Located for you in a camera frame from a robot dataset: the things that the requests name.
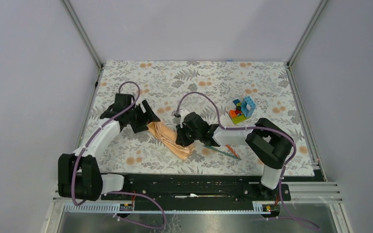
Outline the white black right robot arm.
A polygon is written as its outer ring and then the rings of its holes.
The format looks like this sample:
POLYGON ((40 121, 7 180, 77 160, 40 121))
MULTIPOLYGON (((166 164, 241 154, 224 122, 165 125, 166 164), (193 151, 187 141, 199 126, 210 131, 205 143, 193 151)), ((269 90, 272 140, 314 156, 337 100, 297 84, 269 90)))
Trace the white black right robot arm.
POLYGON ((264 164, 260 196, 271 200, 278 194, 287 158, 295 155, 296 144, 271 121, 260 118, 252 126, 224 127, 208 124, 201 116, 187 110, 180 110, 175 117, 180 119, 176 126, 177 145, 186 147, 200 141, 207 147, 248 146, 264 164))

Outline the orange plastic fork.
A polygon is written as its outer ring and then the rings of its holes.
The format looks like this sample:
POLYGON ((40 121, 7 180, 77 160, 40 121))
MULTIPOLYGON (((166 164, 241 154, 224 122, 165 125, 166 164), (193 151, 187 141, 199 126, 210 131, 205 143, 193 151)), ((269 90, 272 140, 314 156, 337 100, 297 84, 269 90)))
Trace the orange plastic fork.
POLYGON ((226 145, 226 147, 229 149, 229 151, 238 159, 240 159, 240 156, 233 150, 233 148, 230 145, 226 145))

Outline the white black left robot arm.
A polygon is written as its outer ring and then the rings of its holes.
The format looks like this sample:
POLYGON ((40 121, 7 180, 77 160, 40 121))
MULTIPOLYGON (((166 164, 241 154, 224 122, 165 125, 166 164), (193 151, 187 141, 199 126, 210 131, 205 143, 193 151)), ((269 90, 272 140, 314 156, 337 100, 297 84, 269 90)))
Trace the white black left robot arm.
POLYGON ((101 195, 113 192, 124 200, 131 187, 119 174, 102 174, 97 158, 112 140, 126 127, 134 133, 146 131, 148 124, 159 122, 146 100, 136 103, 130 94, 116 94, 115 101, 100 116, 98 126, 89 140, 73 153, 63 153, 58 159, 58 193, 65 198, 96 201, 101 195))

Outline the peach satin napkin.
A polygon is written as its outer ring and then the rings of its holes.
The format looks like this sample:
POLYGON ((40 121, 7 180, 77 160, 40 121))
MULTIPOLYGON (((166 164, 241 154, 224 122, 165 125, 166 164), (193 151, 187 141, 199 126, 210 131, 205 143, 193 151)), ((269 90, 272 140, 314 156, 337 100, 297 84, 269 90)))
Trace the peach satin napkin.
POLYGON ((176 144, 177 133, 163 122, 151 122, 147 125, 149 132, 161 141, 179 159, 185 160, 195 150, 195 145, 180 146, 176 144))

